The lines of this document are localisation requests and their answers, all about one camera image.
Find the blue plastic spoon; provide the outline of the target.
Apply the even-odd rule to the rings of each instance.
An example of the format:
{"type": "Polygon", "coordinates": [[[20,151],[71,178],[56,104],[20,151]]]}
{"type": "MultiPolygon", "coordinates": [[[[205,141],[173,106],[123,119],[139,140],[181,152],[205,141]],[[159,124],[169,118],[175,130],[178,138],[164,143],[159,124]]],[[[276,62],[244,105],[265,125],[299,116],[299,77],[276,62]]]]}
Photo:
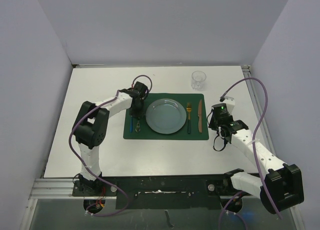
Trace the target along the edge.
{"type": "Polygon", "coordinates": [[[130,117],[130,133],[132,133],[133,132],[133,117],[131,116],[130,117]]]}

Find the gold iridescent spoon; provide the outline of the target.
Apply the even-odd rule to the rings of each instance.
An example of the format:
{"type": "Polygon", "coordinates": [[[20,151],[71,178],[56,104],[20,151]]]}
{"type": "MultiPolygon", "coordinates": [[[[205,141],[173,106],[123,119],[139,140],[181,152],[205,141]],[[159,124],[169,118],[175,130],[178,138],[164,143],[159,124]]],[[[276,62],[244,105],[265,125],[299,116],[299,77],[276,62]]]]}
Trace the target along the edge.
{"type": "Polygon", "coordinates": [[[141,131],[141,124],[140,124],[140,119],[137,120],[137,124],[136,124],[136,127],[135,127],[135,131],[137,133],[139,133],[141,131]]]}

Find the copper knife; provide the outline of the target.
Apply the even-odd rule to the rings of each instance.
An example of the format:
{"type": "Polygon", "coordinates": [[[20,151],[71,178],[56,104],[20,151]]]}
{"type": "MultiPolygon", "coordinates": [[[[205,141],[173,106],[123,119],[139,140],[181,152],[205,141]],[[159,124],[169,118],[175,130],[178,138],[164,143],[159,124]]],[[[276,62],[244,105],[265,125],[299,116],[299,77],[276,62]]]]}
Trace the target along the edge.
{"type": "Polygon", "coordinates": [[[198,131],[199,133],[202,133],[202,100],[199,101],[198,103],[198,131]]]}

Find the teal round plate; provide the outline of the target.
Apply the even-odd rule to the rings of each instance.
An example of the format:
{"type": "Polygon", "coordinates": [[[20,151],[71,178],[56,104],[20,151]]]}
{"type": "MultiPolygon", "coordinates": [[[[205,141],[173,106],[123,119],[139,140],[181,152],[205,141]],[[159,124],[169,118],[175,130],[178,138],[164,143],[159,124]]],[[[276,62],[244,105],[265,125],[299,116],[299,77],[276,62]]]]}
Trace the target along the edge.
{"type": "Polygon", "coordinates": [[[145,119],[153,131],[168,135],[176,133],[185,125],[187,112],[178,101],[163,98],[148,106],[145,119]]]}

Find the dark green placemat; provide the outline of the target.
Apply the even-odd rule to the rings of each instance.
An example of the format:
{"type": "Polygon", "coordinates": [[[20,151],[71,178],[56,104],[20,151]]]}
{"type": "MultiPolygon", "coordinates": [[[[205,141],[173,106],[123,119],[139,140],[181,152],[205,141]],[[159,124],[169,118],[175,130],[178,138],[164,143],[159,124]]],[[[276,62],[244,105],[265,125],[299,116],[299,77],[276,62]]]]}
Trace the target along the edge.
{"type": "Polygon", "coordinates": [[[125,122],[123,130],[124,139],[139,139],[139,140],[208,140],[208,125],[206,119],[206,106],[204,95],[200,93],[150,93],[144,101],[143,116],[140,118],[140,132],[135,131],[137,119],[133,118],[133,132],[130,133],[130,114],[129,110],[125,113],[125,122]],[[188,134],[188,113],[185,125],[176,133],[173,134],[160,134],[153,131],[146,122],[146,110],[148,106],[159,99],[173,99],[178,101],[187,110],[187,103],[192,105],[191,112],[191,134],[188,134]],[[202,133],[198,130],[198,105],[202,100],[202,133]]]}

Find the gold fork green handle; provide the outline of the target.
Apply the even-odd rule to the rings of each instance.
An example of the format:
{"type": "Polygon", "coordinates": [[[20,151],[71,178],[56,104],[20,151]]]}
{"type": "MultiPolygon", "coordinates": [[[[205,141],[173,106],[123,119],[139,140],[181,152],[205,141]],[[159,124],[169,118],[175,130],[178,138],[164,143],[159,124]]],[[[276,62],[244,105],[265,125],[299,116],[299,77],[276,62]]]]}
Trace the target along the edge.
{"type": "Polygon", "coordinates": [[[187,119],[187,133],[191,134],[191,112],[192,112],[192,104],[190,102],[187,103],[186,110],[188,113],[187,119]]]}

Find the clear plastic cup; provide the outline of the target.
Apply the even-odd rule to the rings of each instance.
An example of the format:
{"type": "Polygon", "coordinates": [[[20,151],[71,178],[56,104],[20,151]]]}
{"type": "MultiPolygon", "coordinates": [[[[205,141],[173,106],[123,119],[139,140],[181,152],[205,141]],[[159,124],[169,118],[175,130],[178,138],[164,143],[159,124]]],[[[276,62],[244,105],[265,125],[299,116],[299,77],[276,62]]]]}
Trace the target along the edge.
{"type": "Polygon", "coordinates": [[[194,90],[202,90],[207,76],[202,71],[195,71],[191,75],[191,87],[194,90]]]}

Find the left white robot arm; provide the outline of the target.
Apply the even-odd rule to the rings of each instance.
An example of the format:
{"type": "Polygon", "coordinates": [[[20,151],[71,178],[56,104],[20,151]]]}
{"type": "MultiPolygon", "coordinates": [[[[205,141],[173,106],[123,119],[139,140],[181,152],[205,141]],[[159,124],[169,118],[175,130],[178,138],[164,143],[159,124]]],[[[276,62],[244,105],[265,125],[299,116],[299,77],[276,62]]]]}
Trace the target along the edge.
{"type": "Polygon", "coordinates": [[[99,145],[106,137],[109,118],[128,109],[131,117],[140,119],[144,115],[144,101],[148,93],[146,85],[136,82],[129,89],[118,90],[114,97],[97,103],[86,101],[82,104],[70,138],[75,136],[80,148],[80,155],[77,155],[82,163],[79,181],[88,194],[95,196],[102,189],[99,145]]]}

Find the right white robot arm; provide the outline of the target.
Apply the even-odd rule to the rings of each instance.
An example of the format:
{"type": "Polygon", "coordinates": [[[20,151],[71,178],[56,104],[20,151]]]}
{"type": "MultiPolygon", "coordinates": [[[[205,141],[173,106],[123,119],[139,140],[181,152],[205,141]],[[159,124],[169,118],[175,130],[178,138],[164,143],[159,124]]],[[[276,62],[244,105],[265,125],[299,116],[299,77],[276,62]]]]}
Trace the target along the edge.
{"type": "Polygon", "coordinates": [[[242,169],[227,172],[223,190],[230,195],[240,190],[255,196],[271,214],[301,204],[305,197],[300,168],[280,160],[255,139],[243,121],[233,119],[226,103],[213,105],[211,110],[208,127],[216,131],[225,146],[236,147],[258,169],[257,177],[242,169]]]}

